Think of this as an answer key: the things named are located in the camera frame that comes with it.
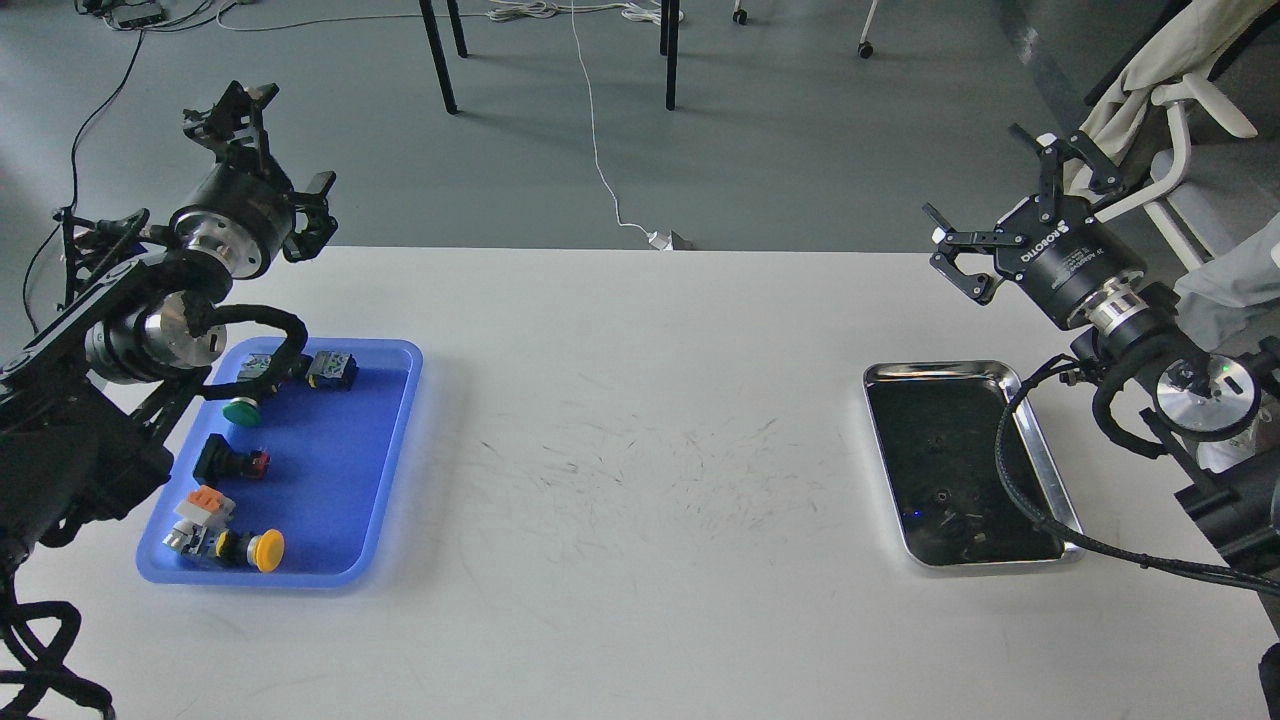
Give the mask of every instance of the blue tray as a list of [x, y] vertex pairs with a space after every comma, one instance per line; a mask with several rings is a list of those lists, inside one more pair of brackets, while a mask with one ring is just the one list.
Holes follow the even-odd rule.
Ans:
[[[247, 340], [229, 350], [211, 382], [236, 379], [255, 352], [273, 352], [278, 337]], [[138, 573], [152, 583], [334, 588], [360, 577], [372, 561], [396, 477], [404, 425], [413, 405], [422, 351], [401, 340], [311, 338], [306, 352], [351, 352], [360, 368], [351, 391], [324, 391], [291, 382], [262, 402], [262, 424], [233, 425], [228, 401], [205, 402], [173, 466], [173, 475], [138, 541]], [[284, 534], [284, 559], [274, 573], [206, 566], [163, 544], [178, 521], [174, 507], [195, 489], [196, 459], [210, 433], [236, 452], [271, 455], [260, 480], [224, 479], [218, 489], [236, 501], [230, 528]]]

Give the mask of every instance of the black cable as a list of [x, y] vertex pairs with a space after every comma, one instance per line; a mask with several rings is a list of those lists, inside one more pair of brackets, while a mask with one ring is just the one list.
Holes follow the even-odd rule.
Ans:
[[[19, 605], [13, 587], [13, 574], [0, 577], [0, 635], [23, 670], [0, 671], [0, 684], [19, 684], [22, 691], [0, 708], [0, 717], [26, 717], [49, 691], [65, 696], [83, 707], [97, 710], [104, 719], [115, 717], [111, 693], [86, 680], [63, 665], [79, 634], [81, 614], [69, 602], [32, 602]], [[28, 623], [51, 619], [59, 623], [54, 639], [45, 646]]]
[[90, 126], [106, 109], [108, 105], [115, 101], [120, 96], [120, 91], [124, 90], [124, 83], [129, 82], [129, 76], [133, 74], [133, 65], [138, 60], [138, 51], [142, 50], [142, 40], [147, 36], [146, 31], [138, 32], [138, 44], [133, 46], [133, 55], [129, 58], [129, 67], [124, 68], [124, 77], [120, 78], [120, 83], [115, 86], [111, 95], [97, 106], [96, 110], [90, 113], [84, 122], [81, 123], [78, 131], [76, 131], [76, 140], [72, 141], [72, 201], [67, 205], [67, 211], [72, 214], [76, 213], [76, 206], [79, 205], [79, 172], [76, 164], [76, 152], [79, 150], [81, 137], [84, 135], [84, 129]]
[[1158, 442], [1143, 439], [1120, 427], [1111, 415], [1111, 402], [1124, 388], [1152, 360], [1176, 347], [1176, 338], [1172, 334], [1158, 334], [1140, 342], [1134, 348], [1126, 351], [1120, 360], [1107, 372], [1098, 384], [1098, 391], [1093, 395], [1093, 420], [1098, 424], [1102, 434], [1120, 447], [1155, 460], [1169, 451]]
[[[77, 13], [82, 15], [88, 14], [88, 13], [82, 13], [79, 10], [79, 4], [77, 4], [74, 0], [72, 4], [76, 6]], [[76, 206], [79, 205], [79, 165], [77, 163], [77, 152], [79, 151], [79, 143], [84, 136], [84, 131], [88, 128], [90, 123], [92, 123], [95, 118], [101, 115], [102, 110], [105, 110], [108, 105], [110, 105], [113, 101], [115, 101], [116, 97], [120, 96], [120, 92], [124, 90], [124, 85], [129, 82], [129, 76], [133, 74], [133, 65], [138, 60], [138, 51], [142, 50], [142, 38], [145, 36], [146, 36], [145, 32], [138, 33], [138, 42], [137, 45], [133, 46], [133, 55], [129, 56], [129, 65], [124, 69], [124, 77], [120, 78], [120, 83], [115, 86], [115, 90], [111, 91], [111, 95], [108, 96], [108, 99], [104, 100], [101, 105], [99, 105], [92, 113], [90, 113], [87, 118], [84, 118], [84, 122], [81, 123], [79, 129], [76, 131], [76, 138], [72, 140], [72, 152], [70, 152], [72, 201], [61, 209], [64, 218], [69, 218], [70, 215], [73, 215], [76, 213]], [[49, 242], [54, 238], [54, 234], [58, 233], [59, 228], [63, 229], [63, 254], [67, 255], [67, 264], [68, 264], [67, 281], [63, 291], [64, 306], [72, 304], [74, 295], [74, 286], [76, 286], [76, 266], [73, 255], [74, 249], [70, 246], [70, 237], [69, 237], [70, 225], [64, 222], [63, 224], [55, 227], [52, 232], [49, 233], [49, 237], [46, 237], [45, 241], [40, 243], [40, 247], [37, 247], [36, 252], [31, 256], [31, 261], [27, 263], [27, 272], [23, 274], [22, 278], [22, 306], [27, 313], [27, 320], [31, 322], [31, 329], [33, 334], [40, 333], [40, 327], [37, 325], [35, 314], [31, 310], [31, 296], [29, 296], [31, 273], [32, 269], [36, 266], [36, 260], [40, 258], [41, 252], [45, 251], [45, 247], [49, 247]]]
[[212, 10], [215, 1], [216, 0], [201, 0], [201, 3], [198, 5], [196, 5], [195, 10], [191, 10], [189, 13], [187, 13], [186, 15], [183, 15], [180, 18], [172, 18], [172, 19], [168, 19], [168, 20], [164, 20], [164, 22], [159, 22], [159, 23], [155, 23], [155, 24], [150, 24], [150, 26], [146, 26], [146, 27], [136, 27], [136, 28], [120, 27], [118, 24], [114, 24], [115, 18], [110, 17], [110, 14], [108, 14], [108, 17], [105, 17], [102, 19], [106, 22], [106, 27], [109, 27], [109, 28], [111, 28], [111, 29], [114, 29], [116, 32], [133, 32], [133, 31], [137, 31], [137, 32], [143, 32], [143, 31], [145, 32], [183, 32], [183, 31], [195, 29], [197, 27], [206, 26], [206, 24], [216, 20], [218, 17], [214, 15], [214, 17], [209, 17], [209, 18], [198, 22], [198, 23], [189, 24], [189, 26], [183, 26], [182, 24], [182, 23], [184, 23], [184, 22], [187, 22], [187, 20], [189, 20], [189, 19], [192, 19], [195, 17], [198, 17], [198, 15], [201, 15], [204, 13], [207, 13], [209, 10]]
[[108, 270], [115, 266], [116, 258], [124, 252], [124, 249], [128, 247], [131, 242], [138, 238], [138, 233], [142, 232], [142, 227], [147, 224], [147, 219], [150, 217], [151, 214], [143, 210], [132, 223], [129, 223], [129, 227], [124, 231], [124, 234], [120, 236], [120, 240], [115, 241], [115, 245], [113, 245], [111, 249], [106, 251], [106, 255], [99, 260], [97, 266], [90, 270], [88, 277], [84, 278], [82, 284], [86, 288], [92, 287], [93, 283], [101, 279]]
[[22, 309], [27, 313], [27, 322], [31, 323], [31, 334], [33, 336], [40, 334], [40, 325], [36, 324], [36, 315], [31, 311], [31, 295], [28, 292], [31, 286], [31, 270], [36, 266], [36, 259], [45, 251], [45, 247], [49, 247], [49, 241], [54, 240], [54, 234], [58, 233], [60, 227], [61, 225], [54, 225], [54, 229], [49, 231], [49, 237], [46, 237], [45, 242], [41, 242], [40, 247], [36, 249], [36, 252], [31, 256], [31, 261], [27, 263], [27, 272], [22, 274]]
[[275, 348], [275, 352], [271, 354], [266, 372], [252, 380], [201, 387], [197, 395], [205, 400], [228, 400], [243, 395], [253, 395], [268, 386], [275, 384], [289, 373], [307, 343], [307, 327], [297, 315], [266, 305], [223, 305], [209, 314], [204, 323], [205, 327], [193, 325], [191, 332], [193, 336], [198, 336], [204, 334], [212, 325], [232, 323], [257, 323], [276, 328], [284, 331], [284, 340]]
[[73, 510], [63, 520], [61, 525], [49, 528], [45, 530], [45, 534], [40, 536], [40, 544], [45, 547], [67, 547], [76, 539], [76, 534], [84, 527], [84, 523], [88, 523], [91, 519], [84, 518], [81, 510]]
[[1036, 529], [1047, 532], [1062, 542], [1074, 543], [1084, 550], [1097, 552], [1098, 555], [1107, 555], [1117, 560], [1133, 562], [1143, 569], [1152, 568], [1172, 575], [1190, 578], [1193, 580], [1280, 596], [1280, 582], [1271, 580], [1261, 575], [1253, 575], [1251, 573], [1244, 573], [1224, 565], [1208, 565], [1203, 562], [1190, 562], [1187, 560], [1156, 557], [1152, 555], [1132, 552], [1094, 539], [1048, 516], [1043, 509], [1036, 505], [1029, 497], [1027, 497], [1025, 493], [1023, 493], [1021, 489], [1018, 488], [1018, 486], [1014, 484], [1014, 480], [1009, 474], [1009, 468], [1005, 464], [1004, 447], [1005, 432], [1009, 428], [1009, 423], [1012, 419], [1014, 413], [1027, 398], [1027, 395], [1032, 391], [1032, 388], [1046, 379], [1057, 375], [1059, 373], [1074, 370], [1078, 366], [1079, 363], [1066, 355], [1059, 355], [1050, 359], [1047, 363], [1041, 365], [1039, 369], [1036, 370], [1036, 373], [1033, 373], [1020, 388], [1018, 388], [1018, 392], [1014, 393], [1014, 397], [1009, 401], [1004, 414], [1000, 416], [1000, 424], [996, 425], [996, 473], [1000, 475], [1000, 484], [1005, 488], [1005, 493], [1009, 496], [1009, 500], [1012, 501], [1014, 506], [1016, 506], [1018, 510], [1036, 525]]

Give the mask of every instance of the power adapter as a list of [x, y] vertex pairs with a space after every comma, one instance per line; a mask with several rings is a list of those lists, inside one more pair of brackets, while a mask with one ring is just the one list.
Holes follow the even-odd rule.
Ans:
[[694, 243], [680, 237], [676, 231], [654, 231], [648, 237], [654, 250], [694, 250]]

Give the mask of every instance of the robotic arm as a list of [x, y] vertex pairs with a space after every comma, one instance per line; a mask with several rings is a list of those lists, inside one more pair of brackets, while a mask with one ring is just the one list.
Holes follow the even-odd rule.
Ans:
[[[1189, 442], [1222, 441], [1248, 428], [1262, 392], [1280, 397], [1272, 375], [1280, 340], [1267, 338], [1260, 352], [1239, 357], [1196, 346], [1174, 323], [1172, 291], [1160, 283], [1139, 290], [1144, 264], [1094, 218], [1088, 201], [1062, 195], [1065, 161], [1089, 165], [1091, 190], [1105, 196], [1121, 191], [1115, 165], [1083, 133], [1064, 141], [1011, 129], [1039, 158], [1039, 192], [989, 232], [957, 232], [925, 205], [938, 225], [932, 265], [979, 305], [1010, 281], [1060, 329], [1087, 327], [1071, 342], [1078, 369], [1061, 379], [1097, 386], [1093, 416], [1103, 434], [1133, 452], [1169, 454], [1179, 462], [1192, 484], [1178, 501], [1233, 569], [1280, 568], [1280, 448], [1221, 473], [1202, 469], [1188, 450]], [[964, 254], [992, 256], [995, 277], [960, 270], [956, 259]], [[1134, 436], [1111, 415], [1111, 401], [1129, 380], [1151, 396], [1142, 419], [1158, 442]]]
[[[18, 605], [15, 570], [37, 542], [64, 546], [90, 521], [123, 519], [168, 482], [164, 441], [197, 396], [252, 395], [283, 378], [306, 343], [306, 325], [288, 313], [219, 306], [233, 281], [260, 277], [282, 251], [291, 263], [312, 259], [338, 228], [326, 201], [334, 173], [300, 192], [270, 154], [262, 110], [276, 92], [233, 82], [209, 111], [186, 110], [183, 132], [215, 160], [168, 224], [145, 227], [147, 210], [96, 223], [68, 209], [55, 215], [68, 256], [65, 310], [0, 366], [0, 635], [24, 666], [0, 673], [24, 685], [5, 711], [26, 715], [55, 689], [110, 716], [110, 694], [63, 666], [79, 614], [69, 603]], [[284, 331], [268, 370], [204, 384], [227, 324], [241, 322]], [[91, 369], [160, 384], [127, 413], [90, 382]], [[47, 646], [27, 626], [38, 618], [61, 621]]]

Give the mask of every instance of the white cable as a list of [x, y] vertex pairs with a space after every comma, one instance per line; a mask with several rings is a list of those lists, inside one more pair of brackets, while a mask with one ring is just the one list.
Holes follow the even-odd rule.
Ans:
[[571, 0], [568, 8], [563, 8], [552, 3], [549, 0], [536, 0], [525, 1], [518, 0], [489, 0], [495, 5], [502, 5], [500, 8], [494, 8], [485, 13], [490, 20], [497, 23], [504, 23], [509, 20], [518, 20], [520, 18], [554, 18], [559, 14], [577, 14], [577, 13], [599, 13], [600, 10], [622, 10], [622, 17], [634, 23], [662, 23], [662, 8], [657, 0], [649, 0], [646, 6], [640, 1], [630, 3], [603, 3], [598, 5], [579, 5], [576, 0]]
[[[396, 19], [396, 18], [421, 18], [422, 17], [422, 13], [398, 13], [398, 14], [394, 14], [394, 15], [349, 15], [349, 17], [344, 17], [344, 18], [320, 18], [320, 19], [315, 19], [315, 20], [302, 20], [302, 22], [297, 22], [297, 23], [289, 23], [289, 24], [283, 24], [283, 26], [270, 26], [270, 27], [230, 27], [230, 26], [223, 23], [223, 15], [227, 14], [227, 10], [230, 10], [232, 8], [234, 8], [239, 3], [237, 0], [227, 0], [227, 3], [221, 8], [218, 9], [218, 27], [220, 27], [223, 29], [236, 31], [236, 32], [268, 32], [268, 31], [273, 31], [273, 29], [289, 29], [289, 28], [294, 28], [294, 27], [316, 26], [316, 24], [321, 24], [321, 23], [344, 23], [344, 22], [348, 22], [348, 20], [385, 20], [385, 19]], [[448, 17], [448, 15], [438, 15], [438, 17]], [[479, 18], [479, 17], [484, 17], [484, 13], [466, 13], [466, 14], [460, 14], [458, 17], [462, 17], [462, 18]]]
[[[490, 20], [493, 20], [495, 23], [504, 23], [504, 22], [509, 22], [509, 20], [517, 20], [520, 18], [540, 18], [540, 19], [547, 19], [547, 18], [554, 18], [556, 15], [559, 15], [559, 14], [572, 15], [572, 14], [576, 14], [576, 13], [599, 13], [600, 10], [622, 10], [622, 17], [626, 18], [626, 19], [628, 19], [628, 20], [631, 20], [631, 22], [637, 22], [637, 23], [640, 23], [640, 22], [660, 23], [662, 22], [660, 9], [646, 8], [646, 6], [644, 6], [644, 5], [641, 5], [640, 3], [636, 3], [636, 1], [631, 1], [631, 3], [605, 3], [605, 4], [599, 4], [599, 5], [582, 5], [581, 8], [576, 6], [573, 3], [570, 3], [570, 8], [568, 9], [564, 9], [564, 8], [559, 6], [559, 5], [557, 5], [556, 3], [550, 3], [550, 1], [520, 3], [517, 0], [489, 0], [489, 3], [493, 3], [494, 5], [500, 5], [500, 6], [499, 8], [494, 8], [493, 10], [489, 10], [489, 12], [485, 12], [485, 13], [458, 13], [458, 17], [460, 18], [489, 18]], [[314, 19], [314, 20], [301, 20], [301, 22], [296, 22], [296, 23], [288, 23], [288, 24], [283, 24], [283, 26], [269, 26], [269, 27], [232, 27], [232, 26], [225, 24], [223, 22], [223, 15], [227, 14], [227, 10], [230, 10], [232, 8], [234, 8], [238, 4], [239, 4], [238, 0], [227, 0], [227, 3], [223, 4], [223, 6], [218, 9], [218, 15], [216, 15], [218, 27], [220, 27], [223, 29], [230, 29], [230, 31], [234, 31], [234, 32], [268, 32], [268, 31], [291, 29], [291, 28], [296, 28], [296, 27], [306, 27], [306, 26], [314, 26], [314, 24], [321, 24], [321, 23], [344, 23], [344, 22], [349, 22], [349, 20], [384, 20], [384, 19], [421, 18], [422, 17], [421, 13], [397, 13], [397, 14], [390, 14], [390, 15], [348, 15], [348, 17], [340, 17], [340, 18], [319, 18], [319, 19]], [[649, 4], [650, 5], [657, 5], [658, 3], [657, 3], [657, 0], [649, 0]], [[448, 15], [443, 14], [443, 15], [436, 15], [436, 17], [438, 18], [447, 18]], [[685, 14], [681, 13], [680, 14], [680, 19], [684, 19], [684, 18], [685, 18]]]
[[582, 77], [586, 78], [586, 102], [591, 108], [591, 154], [595, 158], [595, 172], [600, 173], [600, 182], [604, 183], [604, 190], [608, 190], [609, 197], [613, 199], [613, 219], [618, 223], [618, 227], [636, 228], [648, 237], [652, 233], [644, 225], [622, 222], [622, 210], [618, 208], [618, 193], [613, 192], [613, 186], [609, 184], [608, 178], [604, 177], [604, 168], [600, 167], [600, 146], [595, 140], [595, 94], [591, 91], [591, 76], [586, 72], [586, 60], [582, 59], [582, 41], [577, 37], [577, 13], [573, 10], [573, 0], [570, 0], [568, 8], [568, 24], [573, 28], [573, 44], [577, 45], [577, 64], [582, 67]]

